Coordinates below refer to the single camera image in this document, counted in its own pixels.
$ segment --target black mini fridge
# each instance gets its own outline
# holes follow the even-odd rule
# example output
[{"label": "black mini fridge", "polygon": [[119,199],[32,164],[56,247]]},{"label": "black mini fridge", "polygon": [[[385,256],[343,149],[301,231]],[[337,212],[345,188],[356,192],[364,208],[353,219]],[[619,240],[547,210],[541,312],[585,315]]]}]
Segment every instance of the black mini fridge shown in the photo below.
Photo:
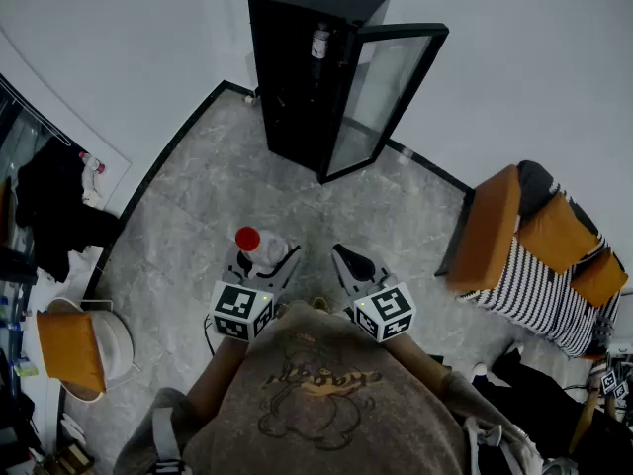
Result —
[{"label": "black mini fridge", "polygon": [[378,158],[443,24],[383,25],[389,0],[248,0],[268,148],[324,183]]}]

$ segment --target gray tile floor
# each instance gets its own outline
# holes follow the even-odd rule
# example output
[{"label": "gray tile floor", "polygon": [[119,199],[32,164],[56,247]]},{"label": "gray tile floor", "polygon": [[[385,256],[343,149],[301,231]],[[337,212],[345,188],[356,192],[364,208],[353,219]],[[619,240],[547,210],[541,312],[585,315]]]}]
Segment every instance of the gray tile floor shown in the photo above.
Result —
[{"label": "gray tile floor", "polygon": [[[462,372],[491,363],[514,338],[524,360],[559,383],[582,383],[588,364],[474,305],[457,303],[433,278],[463,194],[386,148],[366,170],[324,186],[268,151],[261,111],[226,91],[176,147],[143,195],[98,286],[128,325],[140,372],[66,410],[87,432],[95,471],[110,473],[123,444],[163,386],[186,392],[209,362],[203,319],[231,236],[242,225],[268,228],[306,251],[287,299],[324,295],[341,308],[331,264],[338,242],[382,254],[407,285],[418,313],[412,337]],[[220,340],[212,336],[217,345]]]}]

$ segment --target orange pillow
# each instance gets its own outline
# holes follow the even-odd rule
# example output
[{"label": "orange pillow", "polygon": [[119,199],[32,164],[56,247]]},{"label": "orange pillow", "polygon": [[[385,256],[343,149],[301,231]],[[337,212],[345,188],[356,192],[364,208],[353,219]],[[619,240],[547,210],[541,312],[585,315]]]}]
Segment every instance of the orange pillow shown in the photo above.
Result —
[{"label": "orange pillow", "polygon": [[90,315],[38,312],[37,320],[48,378],[106,392]]},{"label": "orange pillow", "polygon": [[572,280],[572,288],[594,307],[599,308],[624,287],[626,274],[610,249],[600,252],[583,273]]},{"label": "orange pillow", "polygon": [[598,245],[598,239],[574,215],[570,203],[558,194],[517,234],[518,242],[558,274]]}]

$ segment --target bottle with red cap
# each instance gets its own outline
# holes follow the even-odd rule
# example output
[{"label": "bottle with red cap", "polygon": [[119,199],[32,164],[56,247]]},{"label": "bottle with red cap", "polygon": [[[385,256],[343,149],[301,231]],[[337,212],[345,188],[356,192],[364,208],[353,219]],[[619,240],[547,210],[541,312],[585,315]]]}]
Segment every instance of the bottle with red cap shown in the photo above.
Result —
[{"label": "bottle with red cap", "polygon": [[270,274],[288,254],[288,245],[270,231],[257,231],[253,227],[242,227],[235,233],[235,244],[242,254],[253,263],[247,277],[255,273]]}]

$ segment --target black and white striped throw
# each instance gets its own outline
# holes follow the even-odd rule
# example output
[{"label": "black and white striped throw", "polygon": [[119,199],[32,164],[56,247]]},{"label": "black and white striped throw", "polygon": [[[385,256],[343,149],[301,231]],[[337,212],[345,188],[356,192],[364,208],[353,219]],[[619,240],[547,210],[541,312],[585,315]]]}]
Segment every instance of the black and white striped throw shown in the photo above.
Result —
[{"label": "black and white striped throw", "polygon": [[[558,183],[553,184],[550,191],[561,191],[569,200]],[[513,237],[496,288],[469,292],[458,299],[473,301],[503,315],[511,322],[552,340],[570,357],[580,357],[594,336],[610,335],[620,299],[618,292],[604,306],[594,308],[570,286],[577,268],[586,265],[608,247],[604,237],[597,236],[599,245],[563,275],[547,267]]]}]

